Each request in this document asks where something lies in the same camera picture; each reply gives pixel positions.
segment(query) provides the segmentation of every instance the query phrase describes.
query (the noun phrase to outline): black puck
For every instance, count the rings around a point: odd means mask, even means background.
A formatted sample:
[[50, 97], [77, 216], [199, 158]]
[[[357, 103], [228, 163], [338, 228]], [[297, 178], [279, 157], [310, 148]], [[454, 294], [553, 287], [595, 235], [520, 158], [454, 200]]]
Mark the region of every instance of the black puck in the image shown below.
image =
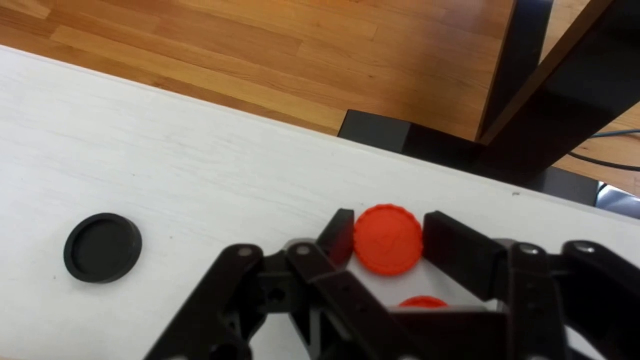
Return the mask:
[[66, 271], [82, 283], [113, 283], [139, 258], [142, 237], [133, 223], [117, 215], [82, 220], [66, 241]]

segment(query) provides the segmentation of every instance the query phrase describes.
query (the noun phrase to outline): screw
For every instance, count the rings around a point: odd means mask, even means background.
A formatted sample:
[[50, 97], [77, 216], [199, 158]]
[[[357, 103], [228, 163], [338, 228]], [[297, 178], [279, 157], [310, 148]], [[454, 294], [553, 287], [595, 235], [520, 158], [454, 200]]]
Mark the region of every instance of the screw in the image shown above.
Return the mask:
[[311, 253], [311, 248], [306, 247], [306, 245], [302, 245], [302, 247], [296, 248], [296, 254], [310, 254], [310, 253]]
[[248, 248], [248, 247], [237, 248], [237, 257], [250, 257], [250, 254], [254, 254], [252, 248]]
[[575, 245], [575, 250], [578, 250], [578, 253], [585, 253], [585, 254], [593, 254], [593, 253], [595, 253], [595, 247], [585, 245], [585, 242], [578, 242], [578, 245]]
[[520, 245], [520, 253], [524, 253], [524, 254], [540, 254], [540, 248], [536, 248], [531, 245]]

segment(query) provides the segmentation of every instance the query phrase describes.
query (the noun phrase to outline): orange ball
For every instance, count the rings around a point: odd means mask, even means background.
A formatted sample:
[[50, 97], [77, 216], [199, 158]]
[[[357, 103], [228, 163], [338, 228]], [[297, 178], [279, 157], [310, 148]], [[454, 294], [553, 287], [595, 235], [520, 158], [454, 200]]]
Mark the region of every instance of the orange ball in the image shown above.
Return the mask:
[[398, 277], [422, 258], [422, 227], [393, 205], [368, 209], [354, 227], [354, 253], [374, 274]]
[[400, 305], [401, 309], [445, 309], [448, 305], [436, 296], [413, 296]]

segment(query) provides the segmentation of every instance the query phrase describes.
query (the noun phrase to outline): white table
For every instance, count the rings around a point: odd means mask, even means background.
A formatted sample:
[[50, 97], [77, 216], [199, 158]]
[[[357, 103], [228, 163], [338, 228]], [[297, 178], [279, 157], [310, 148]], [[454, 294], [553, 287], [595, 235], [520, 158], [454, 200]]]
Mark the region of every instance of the white table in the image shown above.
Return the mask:
[[[640, 264], [635, 220], [428, 163], [9, 48], [0, 88], [0, 359], [142, 359], [228, 245], [269, 254], [319, 235], [338, 209], [377, 203], [550, 253], [590, 238]], [[77, 283], [62, 262], [71, 227], [96, 212], [144, 237], [112, 285]], [[350, 269], [387, 307], [413, 294], [478, 305], [430, 264], [392, 280]], [[286, 319], [254, 350], [304, 356]]]

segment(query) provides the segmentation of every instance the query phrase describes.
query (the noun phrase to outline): black cable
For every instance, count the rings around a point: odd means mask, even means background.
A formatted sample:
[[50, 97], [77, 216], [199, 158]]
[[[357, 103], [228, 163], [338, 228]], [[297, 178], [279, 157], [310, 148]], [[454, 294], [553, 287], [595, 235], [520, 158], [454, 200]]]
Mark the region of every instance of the black cable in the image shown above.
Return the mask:
[[[630, 137], [630, 135], [640, 135], [640, 128], [613, 130], [613, 133], [595, 133], [590, 138], [613, 138], [613, 137]], [[578, 160], [582, 160], [582, 163], [590, 163], [590, 164], [598, 164], [598, 167], [606, 167], [606, 169], [618, 169], [618, 170], [625, 170], [625, 172], [640, 172], [640, 167], [606, 163], [606, 160], [590, 158], [590, 157], [575, 155], [575, 152], [568, 152], [568, 155], [578, 158]]]
[[591, 135], [591, 138], [613, 138], [613, 137], [627, 137], [627, 135], [640, 135], [640, 128], [613, 130], [613, 133], [595, 133], [595, 135]]
[[591, 164], [598, 164], [598, 167], [618, 169], [618, 170], [625, 170], [625, 172], [640, 172], [640, 167], [606, 163], [606, 160], [582, 157], [582, 155], [575, 155], [575, 152], [568, 152], [568, 155], [578, 158], [578, 160], [582, 160], [582, 163], [591, 163]]
[[600, 187], [598, 187], [598, 195], [606, 189], [607, 184], [606, 183], [601, 183]]

